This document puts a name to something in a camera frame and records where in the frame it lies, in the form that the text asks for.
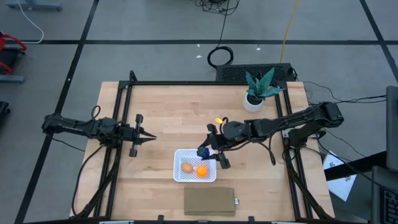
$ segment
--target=wooden tabletop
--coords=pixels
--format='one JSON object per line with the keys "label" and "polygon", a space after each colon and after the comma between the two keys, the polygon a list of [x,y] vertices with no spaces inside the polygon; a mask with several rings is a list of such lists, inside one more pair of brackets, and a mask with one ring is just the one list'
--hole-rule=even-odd
{"label": "wooden tabletop", "polygon": [[[99,93],[100,117],[112,117],[117,82],[104,82]],[[215,118],[227,116],[230,121],[254,118],[277,118],[275,99],[268,98],[264,107],[250,113],[243,108],[246,86],[133,86],[127,122],[134,125],[137,113],[144,116],[142,127],[157,136],[139,146],[138,155],[129,157],[131,142],[123,143],[118,182],[113,203],[112,219],[156,220],[239,220],[293,221],[292,200],[286,166],[282,160],[282,141],[279,133],[272,138],[272,151],[277,161],[272,166],[268,152],[258,144],[248,144],[226,156],[231,168],[217,169],[213,183],[181,183],[173,179],[174,152],[177,149],[196,149],[206,138],[206,125]],[[288,83],[293,112],[304,110],[308,104],[303,84]],[[123,111],[123,102],[119,115]],[[286,115],[283,93],[280,94]],[[318,150],[314,140],[310,148]],[[89,140],[85,159],[98,148],[97,140]],[[87,163],[81,173],[75,205],[79,212],[93,196],[103,166],[105,149]],[[320,156],[302,149],[302,160],[309,191],[331,216],[334,216]],[[234,217],[186,216],[183,211],[185,187],[232,187],[239,199]],[[297,187],[300,210],[305,217],[302,194]],[[104,195],[101,213],[104,214],[108,192]]]}

